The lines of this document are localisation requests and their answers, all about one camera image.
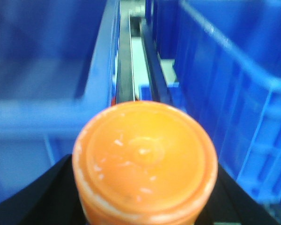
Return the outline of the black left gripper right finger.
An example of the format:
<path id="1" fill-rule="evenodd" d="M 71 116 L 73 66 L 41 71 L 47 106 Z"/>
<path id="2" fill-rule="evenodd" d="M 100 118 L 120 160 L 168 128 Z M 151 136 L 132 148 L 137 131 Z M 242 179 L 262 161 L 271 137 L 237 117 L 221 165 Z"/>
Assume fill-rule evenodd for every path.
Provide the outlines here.
<path id="1" fill-rule="evenodd" d="M 277 225 L 278 222 L 218 165 L 215 187 L 195 224 Z"/>

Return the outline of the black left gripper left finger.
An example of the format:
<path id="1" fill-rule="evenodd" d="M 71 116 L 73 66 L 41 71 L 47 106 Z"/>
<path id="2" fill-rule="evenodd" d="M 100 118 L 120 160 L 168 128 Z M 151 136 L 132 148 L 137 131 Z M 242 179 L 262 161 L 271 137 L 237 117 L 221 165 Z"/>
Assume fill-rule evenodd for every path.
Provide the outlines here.
<path id="1" fill-rule="evenodd" d="M 72 156 L 0 203 L 0 225 L 86 225 L 74 182 Z"/>

